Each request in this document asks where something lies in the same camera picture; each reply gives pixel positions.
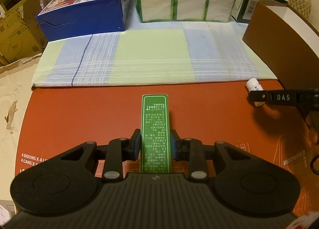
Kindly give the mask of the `person's right hand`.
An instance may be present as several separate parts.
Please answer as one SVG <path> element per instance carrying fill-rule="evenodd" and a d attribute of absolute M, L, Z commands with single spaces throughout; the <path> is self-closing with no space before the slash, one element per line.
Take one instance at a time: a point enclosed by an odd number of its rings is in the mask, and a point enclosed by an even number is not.
<path fill-rule="evenodd" d="M 310 114 L 307 115 L 305 122 L 309 128 L 308 137 L 313 144 L 318 143 L 318 130 L 314 127 L 314 122 Z"/>

